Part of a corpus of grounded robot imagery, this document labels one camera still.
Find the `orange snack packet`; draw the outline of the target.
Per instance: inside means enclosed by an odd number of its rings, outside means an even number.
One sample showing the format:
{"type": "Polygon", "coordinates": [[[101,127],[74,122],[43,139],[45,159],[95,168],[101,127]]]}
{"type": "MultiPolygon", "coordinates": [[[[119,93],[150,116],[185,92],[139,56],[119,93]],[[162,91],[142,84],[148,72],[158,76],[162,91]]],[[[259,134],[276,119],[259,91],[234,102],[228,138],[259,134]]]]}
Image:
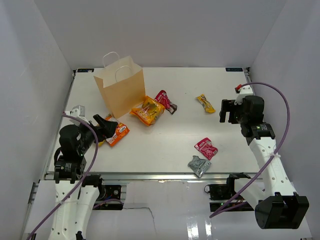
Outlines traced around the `orange snack packet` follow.
{"type": "Polygon", "coordinates": [[[124,123],[118,121],[111,114],[108,114],[105,117],[105,120],[118,123],[113,136],[105,140],[110,147],[114,147],[120,140],[122,140],[130,132],[130,130],[124,123]]]}

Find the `yellow M&M packet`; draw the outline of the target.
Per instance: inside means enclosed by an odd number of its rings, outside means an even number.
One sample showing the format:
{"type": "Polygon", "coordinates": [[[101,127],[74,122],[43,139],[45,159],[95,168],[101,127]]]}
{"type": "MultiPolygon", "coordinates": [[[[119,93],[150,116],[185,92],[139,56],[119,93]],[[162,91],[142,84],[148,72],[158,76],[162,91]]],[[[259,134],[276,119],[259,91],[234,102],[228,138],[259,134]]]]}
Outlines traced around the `yellow M&M packet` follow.
{"type": "Polygon", "coordinates": [[[196,97],[196,99],[199,101],[199,103],[204,108],[205,112],[208,114],[213,114],[216,112],[216,110],[213,108],[211,103],[207,100],[206,96],[204,94],[201,94],[196,97]]]}

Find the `pink candy packet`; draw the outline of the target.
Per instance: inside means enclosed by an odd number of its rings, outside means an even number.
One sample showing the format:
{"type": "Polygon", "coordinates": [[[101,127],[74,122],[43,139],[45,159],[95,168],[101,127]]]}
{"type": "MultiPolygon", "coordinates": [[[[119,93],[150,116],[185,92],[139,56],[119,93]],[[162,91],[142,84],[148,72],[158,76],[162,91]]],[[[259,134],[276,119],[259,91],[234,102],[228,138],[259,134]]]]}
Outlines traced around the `pink candy packet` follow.
{"type": "Polygon", "coordinates": [[[209,161],[218,153],[218,149],[212,145],[212,141],[208,137],[205,137],[196,143],[194,148],[197,149],[209,161]]]}

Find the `large yellow snack bag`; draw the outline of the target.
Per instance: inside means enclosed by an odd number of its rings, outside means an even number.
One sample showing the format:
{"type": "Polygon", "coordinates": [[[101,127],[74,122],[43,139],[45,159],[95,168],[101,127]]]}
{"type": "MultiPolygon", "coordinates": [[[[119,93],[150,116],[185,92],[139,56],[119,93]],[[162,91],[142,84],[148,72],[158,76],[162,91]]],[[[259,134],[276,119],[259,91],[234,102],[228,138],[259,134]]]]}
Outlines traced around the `large yellow snack bag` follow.
{"type": "Polygon", "coordinates": [[[149,96],[144,97],[140,107],[132,108],[130,114],[139,118],[146,126],[154,125],[163,114],[165,107],[149,96]]]}

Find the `red candy packet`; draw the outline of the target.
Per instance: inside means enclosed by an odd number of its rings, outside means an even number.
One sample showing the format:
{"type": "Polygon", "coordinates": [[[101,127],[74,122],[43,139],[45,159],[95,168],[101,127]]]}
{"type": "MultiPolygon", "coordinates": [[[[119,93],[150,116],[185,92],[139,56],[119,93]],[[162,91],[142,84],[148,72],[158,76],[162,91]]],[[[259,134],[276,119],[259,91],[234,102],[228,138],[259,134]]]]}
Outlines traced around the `red candy packet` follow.
{"type": "Polygon", "coordinates": [[[167,110],[171,108],[171,101],[167,95],[165,90],[161,90],[156,97],[154,98],[155,101],[162,104],[167,110]]]}

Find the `silver foil packet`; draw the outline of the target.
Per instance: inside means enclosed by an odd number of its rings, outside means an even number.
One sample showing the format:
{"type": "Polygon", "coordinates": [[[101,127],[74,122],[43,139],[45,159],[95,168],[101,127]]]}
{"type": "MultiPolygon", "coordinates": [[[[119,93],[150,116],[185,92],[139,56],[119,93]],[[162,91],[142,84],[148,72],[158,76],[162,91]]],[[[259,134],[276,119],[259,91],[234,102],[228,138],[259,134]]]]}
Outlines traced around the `silver foil packet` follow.
{"type": "Polygon", "coordinates": [[[192,156],[192,160],[187,166],[194,172],[194,174],[201,178],[204,173],[211,167],[211,162],[207,159],[199,158],[197,155],[192,156]]]}

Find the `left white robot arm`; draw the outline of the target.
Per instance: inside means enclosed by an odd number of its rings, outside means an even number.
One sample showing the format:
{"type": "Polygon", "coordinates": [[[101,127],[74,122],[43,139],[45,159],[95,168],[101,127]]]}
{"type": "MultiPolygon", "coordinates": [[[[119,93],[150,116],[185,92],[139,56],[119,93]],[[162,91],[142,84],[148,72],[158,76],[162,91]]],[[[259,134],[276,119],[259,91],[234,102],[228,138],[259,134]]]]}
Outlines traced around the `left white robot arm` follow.
{"type": "Polygon", "coordinates": [[[100,175],[90,175],[85,153],[92,144],[114,135],[118,123],[94,115],[97,126],[69,112],[74,121],[59,131],[60,147],[54,154],[55,208],[49,239],[84,240],[96,201],[100,204],[121,201],[107,196],[100,175]]]}

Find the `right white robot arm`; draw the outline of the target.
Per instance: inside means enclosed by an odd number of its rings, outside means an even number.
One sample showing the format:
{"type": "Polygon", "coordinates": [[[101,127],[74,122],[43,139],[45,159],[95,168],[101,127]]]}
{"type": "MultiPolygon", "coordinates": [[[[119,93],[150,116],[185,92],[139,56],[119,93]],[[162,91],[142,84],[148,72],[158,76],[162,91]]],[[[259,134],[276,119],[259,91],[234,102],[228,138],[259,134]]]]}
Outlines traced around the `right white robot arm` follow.
{"type": "Polygon", "coordinates": [[[309,201],[297,193],[280,155],[275,153],[279,145],[271,125],[264,122],[264,106],[263,98],[254,95],[247,95],[240,101],[224,99],[221,102],[219,121],[240,125],[264,184],[261,189],[249,180],[237,178],[225,187],[225,192],[233,200],[240,196],[246,200],[254,209],[261,229],[298,229],[309,208],[309,201]]]}

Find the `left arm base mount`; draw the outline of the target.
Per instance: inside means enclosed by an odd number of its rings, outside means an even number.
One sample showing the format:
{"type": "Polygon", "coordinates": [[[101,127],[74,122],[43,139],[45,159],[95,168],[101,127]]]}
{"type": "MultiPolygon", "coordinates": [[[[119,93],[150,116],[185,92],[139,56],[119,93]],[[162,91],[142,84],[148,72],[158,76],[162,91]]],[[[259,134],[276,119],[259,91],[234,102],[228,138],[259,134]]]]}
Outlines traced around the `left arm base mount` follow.
{"type": "Polygon", "coordinates": [[[124,202],[122,199],[123,187],[121,185],[102,185],[102,192],[96,199],[93,210],[103,210],[103,211],[120,211],[123,209],[124,202]]]}

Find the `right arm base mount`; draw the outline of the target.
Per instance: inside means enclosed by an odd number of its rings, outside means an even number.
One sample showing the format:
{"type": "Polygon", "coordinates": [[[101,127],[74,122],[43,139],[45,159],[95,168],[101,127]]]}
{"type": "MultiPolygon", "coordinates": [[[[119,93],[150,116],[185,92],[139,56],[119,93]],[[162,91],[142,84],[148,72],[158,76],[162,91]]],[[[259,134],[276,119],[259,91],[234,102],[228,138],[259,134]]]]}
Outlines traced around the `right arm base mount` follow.
{"type": "MultiPolygon", "coordinates": [[[[211,213],[215,212],[235,194],[227,184],[207,184],[203,190],[209,195],[209,207],[211,213]]],[[[228,212],[252,212],[254,210],[242,196],[238,196],[235,200],[229,203],[227,208],[238,205],[239,207],[229,209],[228,212]]]]}

